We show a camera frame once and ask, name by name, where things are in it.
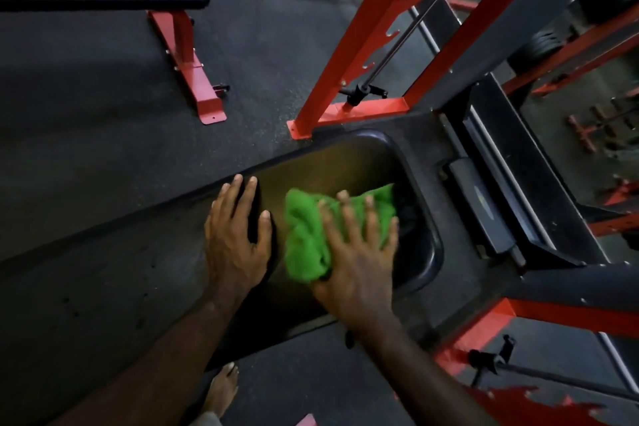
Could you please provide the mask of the person's right hand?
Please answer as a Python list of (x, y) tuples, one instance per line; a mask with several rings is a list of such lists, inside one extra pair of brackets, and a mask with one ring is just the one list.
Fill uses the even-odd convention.
[(346, 327), (349, 322), (392, 313), (393, 266), (384, 266), (379, 244), (378, 217), (371, 196), (365, 201), (362, 249), (345, 243), (324, 202), (318, 204), (331, 252), (331, 296), (316, 299)]

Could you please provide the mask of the person's left hand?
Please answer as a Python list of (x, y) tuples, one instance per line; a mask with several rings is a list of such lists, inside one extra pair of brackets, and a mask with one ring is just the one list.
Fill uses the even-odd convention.
[(206, 261), (209, 270), (208, 300), (242, 301), (267, 273), (268, 261), (262, 261), (256, 252), (256, 243), (249, 240), (249, 217), (258, 188), (258, 179), (245, 180), (243, 196), (245, 226), (231, 223), (231, 199), (234, 178), (222, 185), (212, 202), (204, 223)]

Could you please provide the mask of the green cleaning cloth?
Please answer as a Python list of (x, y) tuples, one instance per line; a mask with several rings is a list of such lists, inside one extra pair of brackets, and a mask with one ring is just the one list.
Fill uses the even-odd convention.
[[(350, 198), (365, 237), (365, 201), (372, 196), (379, 221), (380, 246), (386, 245), (390, 222), (397, 215), (393, 190), (394, 185), (387, 184)], [(346, 235), (337, 197), (292, 188), (284, 200), (284, 220), (288, 229), (284, 262), (289, 277), (301, 284), (322, 279), (331, 270), (331, 252), (324, 233), (319, 202), (324, 202), (333, 215), (333, 222)]]

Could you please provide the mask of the person's right forearm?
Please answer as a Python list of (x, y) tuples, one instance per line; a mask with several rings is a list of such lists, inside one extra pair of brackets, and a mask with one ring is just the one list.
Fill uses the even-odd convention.
[(411, 338), (393, 314), (346, 327), (397, 394), (416, 426), (500, 426)]

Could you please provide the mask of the person's left forearm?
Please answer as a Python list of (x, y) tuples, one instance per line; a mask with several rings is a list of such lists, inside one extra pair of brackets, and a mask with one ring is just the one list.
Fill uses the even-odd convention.
[(135, 363), (49, 426), (172, 426), (246, 298), (244, 286), (211, 288)]

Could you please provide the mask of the black rubber bumper block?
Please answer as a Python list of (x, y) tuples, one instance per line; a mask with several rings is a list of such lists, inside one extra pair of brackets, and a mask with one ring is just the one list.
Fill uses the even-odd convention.
[(515, 238), (474, 162), (468, 157), (451, 160), (440, 175), (480, 256), (487, 259), (509, 253)]

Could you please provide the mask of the black rod clamp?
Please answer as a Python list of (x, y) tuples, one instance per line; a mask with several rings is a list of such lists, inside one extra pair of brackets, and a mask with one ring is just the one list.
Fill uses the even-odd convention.
[(388, 98), (388, 91), (375, 85), (357, 84), (354, 89), (342, 88), (339, 94), (346, 96), (346, 103), (351, 107), (357, 107), (367, 96), (379, 96), (381, 99)]
[(516, 346), (516, 340), (508, 334), (505, 334), (502, 338), (503, 344), (496, 354), (478, 349), (472, 349), (468, 352), (468, 365), (475, 370), (475, 376), (470, 383), (470, 388), (478, 388), (486, 372), (497, 375), (498, 368), (509, 364)]

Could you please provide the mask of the person's bare foot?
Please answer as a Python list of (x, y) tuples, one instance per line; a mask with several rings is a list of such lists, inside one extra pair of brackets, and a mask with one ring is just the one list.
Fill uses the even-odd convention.
[(235, 362), (228, 363), (212, 379), (198, 420), (219, 421), (233, 403), (238, 392), (239, 370)]

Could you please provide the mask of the black padded workout bench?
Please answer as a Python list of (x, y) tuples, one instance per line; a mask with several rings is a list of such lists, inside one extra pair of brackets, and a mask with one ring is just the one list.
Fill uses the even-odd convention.
[[(441, 123), (410, 117), (379, 124), (404, 157), (434, 219), (435, 264), (426, 285), (395, 294), (394, 309), (422, 347), (435, 350), (519, 281), (508, 255), (484, 260), (438, 176), (454, 149)], [(143, 221), (116, 236), (31, 265), (0, 269), (0, 426), (44, 426), (141, 357), (201, 297), (206, 271), (202, 204)], [(185, 410), (189, 421), (217, 363), (238, 359), (240, 391), (225, 424), (413, 426), (362, 348), (346, 347), (331, 317), (283, 329), (258, 306), (229, 328)]]

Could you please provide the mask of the red and black smith machine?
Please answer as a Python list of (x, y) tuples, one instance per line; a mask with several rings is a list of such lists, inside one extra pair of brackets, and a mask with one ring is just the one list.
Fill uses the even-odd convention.
[[(422, 0), (363, 0), (292, 127), (300, 137), (320, 125), (332, 97), (370, 69), (367, 60), (395, 40), (387, 30), (401, 13)], [(398, 99), (399, 115), (424, 98), (440, 104), (462, 141), (474, 145), (472, 160), (481, 160), (499, 188), (507, 179), (511, 193), (538, 218), (535, 206), (569, 218), (572, 244), (587, 244), (586, 257), (606, 258), (587, 228), (574, 198), (568, 193), (547, 152), (530, 131), (492, 72), (513, 51), (562, 12), (570, 0), (481, 0), (464, 23), (435, 54), (411, 87)]]

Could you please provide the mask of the red equipment stand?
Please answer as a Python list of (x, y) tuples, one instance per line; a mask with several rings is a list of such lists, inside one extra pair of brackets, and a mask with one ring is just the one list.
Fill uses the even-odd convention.
[(586, 122), (580, 122), (577, 115), (565, 119), (587, 154), (622, 150), (639, 138), (639, 97), (611, 98), (610, 107), (612, 111), (605, 112), (600, 106), (591, 106)]

